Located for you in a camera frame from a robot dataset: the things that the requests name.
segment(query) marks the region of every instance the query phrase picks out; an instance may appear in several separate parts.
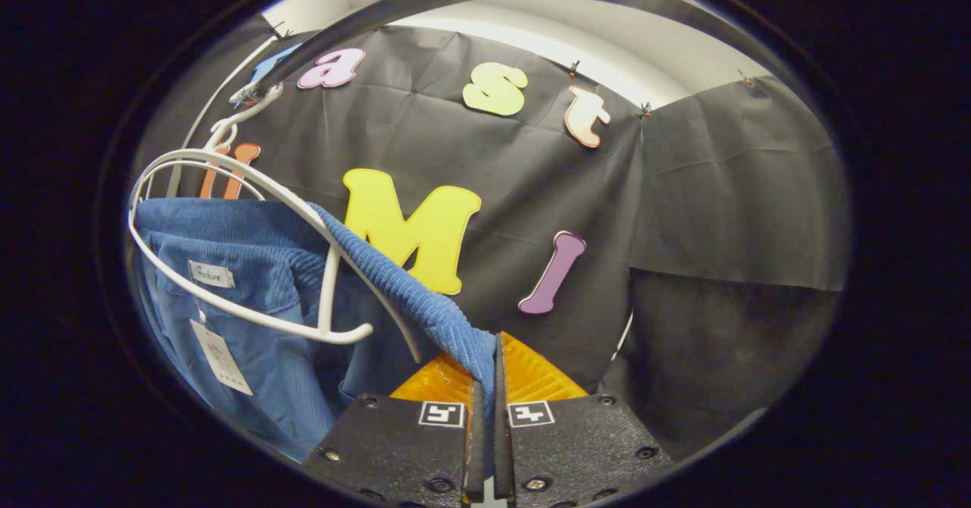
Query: white ceiling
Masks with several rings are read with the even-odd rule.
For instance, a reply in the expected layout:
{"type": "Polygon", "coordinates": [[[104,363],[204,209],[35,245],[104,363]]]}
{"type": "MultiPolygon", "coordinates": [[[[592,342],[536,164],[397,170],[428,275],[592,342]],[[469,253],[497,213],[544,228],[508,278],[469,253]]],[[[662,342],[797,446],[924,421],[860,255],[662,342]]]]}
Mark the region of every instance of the white ceiling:
{"type": "MultiPolygon", "coordinates": [[[[377,0],[284,0],[264,11],[294,32],[326,27],[377,0]]],[[[694,0],[684,0],[699,6],[694,0]]],[[[536,52],[580,72],[635,104],[653,108],[766,69],[741,52],[672,20],[593,0],[476,0],[398,24],[461,31],[536,52]]]]}

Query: black fabric backdrop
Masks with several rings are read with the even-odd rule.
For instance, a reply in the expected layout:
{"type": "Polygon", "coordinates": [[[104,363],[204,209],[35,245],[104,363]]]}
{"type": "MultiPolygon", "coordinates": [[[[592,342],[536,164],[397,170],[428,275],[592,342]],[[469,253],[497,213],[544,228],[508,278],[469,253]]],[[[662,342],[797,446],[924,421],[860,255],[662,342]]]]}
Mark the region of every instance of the black fabric backdrop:
{"type": "MultiPolygon", "coordinates": [[[[234,113],[228,97],[256,63],[306,36],[275,42],[240,71],[190,146],[234,113]]],[[[150,124],[136,171],[181,144],[212,91],[266,38],[257,18],[193,67],[150,124]]],[[[237,143],[261,145],[253,165],[338,218],[354,168],[389,173],[405,218],[436,187],[474,191],[482,208],[462,243],[454,301],[473,325],[512,333],[588,391],[633,308],[629,341],[601,387],[627,393],[676,456],[770,404],[822,341],[829,290],[845,275],[846,186],[821,124],[779,80],[740,80],[642,117],[583,75],[489,39],[385,27],[346,46],[366,52],[349,83],[298,89],[309,64],[239,124],[237,143]],[[465,106],[462,87],[483,62],[524,70],[523,110],[500,117],[465,106]],[[597,149],[564,126],[572,84],[598,93],[611,114],[594,127],[597,149]],[[586,252],[554,310],[524,315],[517,302],[561,230],[582,237],[586,252]]],[[[202,176],[183,169],[180,194],[198,195],[202,176]]],[[[153,194],[166,183],[159,177],[153,194]]]]}

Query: orange letter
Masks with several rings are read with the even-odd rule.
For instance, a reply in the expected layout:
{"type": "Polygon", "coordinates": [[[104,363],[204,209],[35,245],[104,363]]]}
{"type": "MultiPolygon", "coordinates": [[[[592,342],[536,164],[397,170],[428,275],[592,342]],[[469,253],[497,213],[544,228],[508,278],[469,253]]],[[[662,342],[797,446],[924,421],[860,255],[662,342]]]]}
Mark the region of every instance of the orange letter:
{"type": "MultiPolygon", "coordinates": [[[[229,146],[225,148],[216,148],[216,153],[221,153],[222,155],[229,155],[229,146]]],[[[211,166],[216,166],[215,163],[209,163],[211,166]]],[[[209,199],[212,197],[212,183],[215,182],[215,171],[206,169],[206,176],[202,179],[202,190],[199,193],[199,197],[203,199],[209,199]]]]}
{"type": "MultiPolygon", "coordinates": [[[[236,146],[236,151],[233,152],[233,158],[236,158],[239,162],[246,163],[249,165],[256,157],[259,155],[259,146],[256,144],[240,144],[236,146]]],[[[243,177],[242,173],[237,173],[233,171],[233,174],[238,177],[243,177]]],[[[240,186],[242,184],[236,182],[236,180],[229,179],[226,180],[226,191],[222,194],[223,199],[239,199],[240,197],[240,186]]]]}
{"type": "Polygon", "coordinates": [[[604,124],[610,124],[610,114],[603,108],[604,99],[578,86],[570,86],[570,93],[576,98],[566,108],[567,130],[584,146],[600,146],[600,137],[593,132],[593,122],[599,118],[604,124]]]}

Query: yellow letter m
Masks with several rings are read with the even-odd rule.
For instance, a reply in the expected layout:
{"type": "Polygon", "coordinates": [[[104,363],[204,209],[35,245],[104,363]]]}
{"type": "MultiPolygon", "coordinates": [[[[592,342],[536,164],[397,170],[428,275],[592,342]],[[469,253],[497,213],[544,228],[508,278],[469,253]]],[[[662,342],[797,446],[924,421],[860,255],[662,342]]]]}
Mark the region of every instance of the yellow letter m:
{"type": "Polygon", "coordinates": [[[399,266],[417,249],[415,267],[409,273],[428,290],[443,294],[461,290],[458,252],[469,218],[482,206],[478,195],[462,187],[436,187],[405,221],[388,174],[351,169],[344,174],[344,185],[350,190],[347,228],[399,266]]]}

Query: clothing label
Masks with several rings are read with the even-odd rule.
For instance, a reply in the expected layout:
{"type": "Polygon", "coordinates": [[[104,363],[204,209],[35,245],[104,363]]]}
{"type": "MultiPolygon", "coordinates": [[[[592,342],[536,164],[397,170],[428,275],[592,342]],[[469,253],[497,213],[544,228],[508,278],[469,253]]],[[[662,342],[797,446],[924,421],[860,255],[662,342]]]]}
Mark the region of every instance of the clothing label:
{"type": "Polygon", "coordinates": [[[192,278],[200,281],[200,283],[223,288],[236,286],[236,281],[233,281],[233,272],[225,267],[188,260],[188,269],[192,272],[192,278]]]}
{"type": "Polygon", "coordinates": [[[236,366],[236,360],[233,360],[232,353],[229,353],[229,348],[222,336],[208,331],[206,326],[199,324],[199,322],[192,321],[192,319],[190,319],[190,322],[192,331],[199,338],[206,359],[209,360],[209,366],[212,367],[215,379],[218,379],[219,383],[225,384],[226,387],[235,388],[240,393],[249,394],[252,397],[253,391],[250,390],[246,378],[243,377],[243,373],[236,366]]]}

